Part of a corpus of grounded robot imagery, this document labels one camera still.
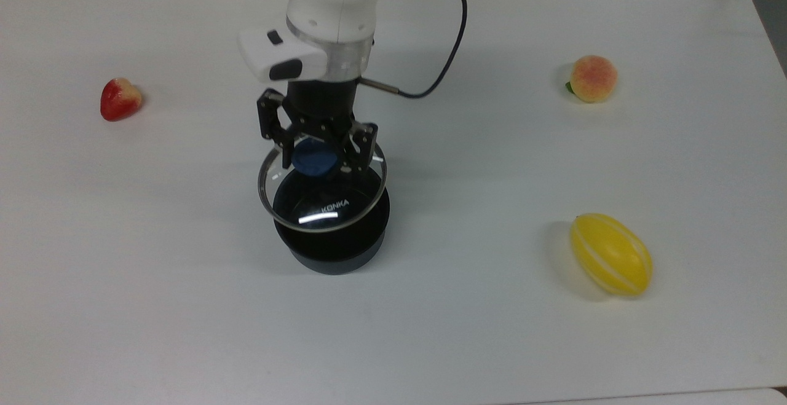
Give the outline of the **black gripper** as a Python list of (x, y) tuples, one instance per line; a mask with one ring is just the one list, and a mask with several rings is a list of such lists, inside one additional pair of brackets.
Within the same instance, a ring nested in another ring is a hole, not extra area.
[(344, 162), (351, 171), (366, 171), (377, 145), (378, 126), (357, 122), (354, 116), (358, 79), (350, 81), (290, 81), (286, 99), (267, 88), (256, 100), (259, 130), (264, 139), (281, 150), (282, 166), (289, 169), (295, 149), (295, 134), (281, 125), (278, 111), (283, 106), (295, 112), (295, 121), (304, 133), (334, 149), (343, 149)]

